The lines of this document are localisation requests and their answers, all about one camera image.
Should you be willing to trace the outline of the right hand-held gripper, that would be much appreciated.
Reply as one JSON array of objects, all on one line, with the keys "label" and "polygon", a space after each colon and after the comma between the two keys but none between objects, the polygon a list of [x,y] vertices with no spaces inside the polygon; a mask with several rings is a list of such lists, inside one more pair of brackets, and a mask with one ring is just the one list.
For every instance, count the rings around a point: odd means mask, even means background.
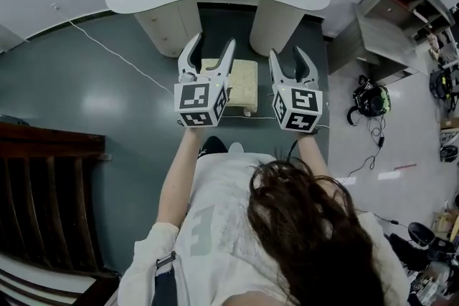
[{"label": "right hand-held gripper", "polygon": [[[318,82],[318,71],[312,59],[298,46],[293,48],[296,82]],[[302,85],[292,85],[280,67],[278,53],[268,55],[273,89],[272,108],[281,130],[313,134],[323,112],[323,93]]]}]

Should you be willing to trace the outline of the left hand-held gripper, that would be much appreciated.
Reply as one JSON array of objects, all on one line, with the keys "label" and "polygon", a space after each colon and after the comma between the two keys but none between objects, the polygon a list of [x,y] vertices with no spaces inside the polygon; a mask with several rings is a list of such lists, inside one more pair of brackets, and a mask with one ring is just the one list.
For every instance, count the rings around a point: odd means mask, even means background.
[{"label": "left hand-held gripper", "polygon": [[179,82],[174,85],[174,111],[185,128],[217,127],[229,102],[229,73],[236,40],[231,38],[210,73],[200,74],[204,33],[197,33],[178,58]]}]

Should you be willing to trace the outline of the cream cushioned stool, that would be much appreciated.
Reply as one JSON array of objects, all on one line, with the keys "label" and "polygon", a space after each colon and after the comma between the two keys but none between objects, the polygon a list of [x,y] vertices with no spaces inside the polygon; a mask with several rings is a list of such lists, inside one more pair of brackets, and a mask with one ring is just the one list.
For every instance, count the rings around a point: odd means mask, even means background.
[{"label": "cream cushioned stool", "polygon": [[235,110],[231,115],[243,118],[257,112],[257,63],[236,59],[228,78],[212,79],[209,68],[216,63],[216,59],[202,60],[202,74],[208,78],[204,82],[209,90],[208,106],[180,112],[189,127],[215,127],[221,118],[228,116],[226,110]]}]

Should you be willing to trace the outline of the person's left forearm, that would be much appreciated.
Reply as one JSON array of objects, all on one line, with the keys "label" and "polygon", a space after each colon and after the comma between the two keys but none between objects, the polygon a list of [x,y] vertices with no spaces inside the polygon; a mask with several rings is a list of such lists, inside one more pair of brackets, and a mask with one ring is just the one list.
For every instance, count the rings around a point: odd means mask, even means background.
[{"label": "person's left forearm", "polygon": [[156,223],[169,223],[179,228],[185,219],[201,140],[202,129],[184,131],[161,189]]}]

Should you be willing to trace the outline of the person's right forearm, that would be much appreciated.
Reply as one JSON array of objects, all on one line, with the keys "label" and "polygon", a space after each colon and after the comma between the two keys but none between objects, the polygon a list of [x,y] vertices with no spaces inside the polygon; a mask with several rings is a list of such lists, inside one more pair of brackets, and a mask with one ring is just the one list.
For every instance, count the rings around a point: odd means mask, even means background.
[{"label": "person's right forearm", "polygon": [[313,135],[298,135],[298,150],[301,160],[308,165],[315,176],[329,176],[325,159]]}]

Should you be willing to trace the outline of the black headset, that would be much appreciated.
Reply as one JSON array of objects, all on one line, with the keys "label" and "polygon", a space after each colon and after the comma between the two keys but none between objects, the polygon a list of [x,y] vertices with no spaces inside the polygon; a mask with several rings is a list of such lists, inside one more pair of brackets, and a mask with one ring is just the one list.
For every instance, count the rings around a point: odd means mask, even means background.
[{"label": "black headset", "polygon": [[391,110],[391,100],[388,89],[372,82],[365,75],[359,76],[359,86],[352,93],[354,106],[347,112],[347,122],[356,126],[352,114],[359,112],[365,118],[383,116]]}]

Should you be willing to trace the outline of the person's black trousers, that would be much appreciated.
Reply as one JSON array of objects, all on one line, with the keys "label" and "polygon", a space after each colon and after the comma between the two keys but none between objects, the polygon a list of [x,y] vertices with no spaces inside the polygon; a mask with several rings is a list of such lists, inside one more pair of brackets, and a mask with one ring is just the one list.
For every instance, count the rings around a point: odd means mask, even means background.
[{"label": "person's black trousers", "polygon": [[210,136],[204,142],[202,147],[199,150],[198,157],[201,158],[202,156],[209,155],[209,154],[220,154],[220,153],[227,153],[227,147],[225,144],[217,137],[217,136]]}]

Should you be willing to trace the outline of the grey shelf cabinet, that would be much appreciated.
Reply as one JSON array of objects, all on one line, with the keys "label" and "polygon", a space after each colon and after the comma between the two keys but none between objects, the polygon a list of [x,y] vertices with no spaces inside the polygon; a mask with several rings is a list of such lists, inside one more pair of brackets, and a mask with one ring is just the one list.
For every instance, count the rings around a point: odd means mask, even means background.
[{"label": "grey shelf cabinet", "polygon": [[441,0],[361,0],[353,10],[351,22],[327,46],[328,70],[360,61],[382,84],[426,74],[428,37],[455,23]]}]

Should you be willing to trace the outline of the person's white shirt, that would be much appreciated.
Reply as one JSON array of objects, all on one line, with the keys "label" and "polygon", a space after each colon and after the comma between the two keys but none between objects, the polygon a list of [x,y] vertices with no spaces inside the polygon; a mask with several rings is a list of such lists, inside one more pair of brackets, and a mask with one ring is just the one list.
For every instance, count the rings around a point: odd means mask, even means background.
[{"label": "person's white shirt", "polygon": [[410,284],[347,189],[255,153],[197,161],[179,228],[135,243],[119,306],[405,306]]}]

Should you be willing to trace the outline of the black and yellow device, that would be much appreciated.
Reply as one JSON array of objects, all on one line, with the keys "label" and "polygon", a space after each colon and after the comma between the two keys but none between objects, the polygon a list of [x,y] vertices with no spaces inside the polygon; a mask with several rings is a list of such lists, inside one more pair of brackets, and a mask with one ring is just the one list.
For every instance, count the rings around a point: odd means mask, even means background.
[{"label": "black and yellow device", "polygon": [[450,98],[453,82],[447,70],[440,69],[430,73],[429,88],[432,96],[438,100]]}]

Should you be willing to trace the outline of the black swivel chair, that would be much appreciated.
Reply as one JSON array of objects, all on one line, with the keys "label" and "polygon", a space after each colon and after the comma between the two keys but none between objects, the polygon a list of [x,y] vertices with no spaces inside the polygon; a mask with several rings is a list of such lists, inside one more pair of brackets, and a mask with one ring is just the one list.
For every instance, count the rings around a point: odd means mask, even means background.
[{"label": "black swivel chair", "polygon": [[387,239],[395,254],[410,271],[426,270],[432,262],[455,266],[459,264],[458,245],[441,239],[423,224],[412,222],[407,227],[410,239],[406,240],[395,233]]}]

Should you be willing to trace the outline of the white ridged panel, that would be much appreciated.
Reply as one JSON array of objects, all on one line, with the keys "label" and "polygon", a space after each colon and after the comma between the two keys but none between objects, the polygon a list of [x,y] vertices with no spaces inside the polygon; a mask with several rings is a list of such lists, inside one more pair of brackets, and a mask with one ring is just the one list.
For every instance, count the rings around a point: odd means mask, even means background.
[{"label": "white ridged panel", "polygon": [[0,252],[0,306],[119,306],[119,276],[50,269]]}]

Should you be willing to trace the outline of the dark wooden slatted bed frame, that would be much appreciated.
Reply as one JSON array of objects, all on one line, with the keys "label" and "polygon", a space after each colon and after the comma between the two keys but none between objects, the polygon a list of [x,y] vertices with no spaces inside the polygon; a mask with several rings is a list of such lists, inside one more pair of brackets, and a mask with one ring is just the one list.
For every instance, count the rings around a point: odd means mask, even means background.
[{"label": "dark wooden slatted bed frame", "polygon": [[0,253],[102,276],[92,201],[105,136],[0,123]]}]

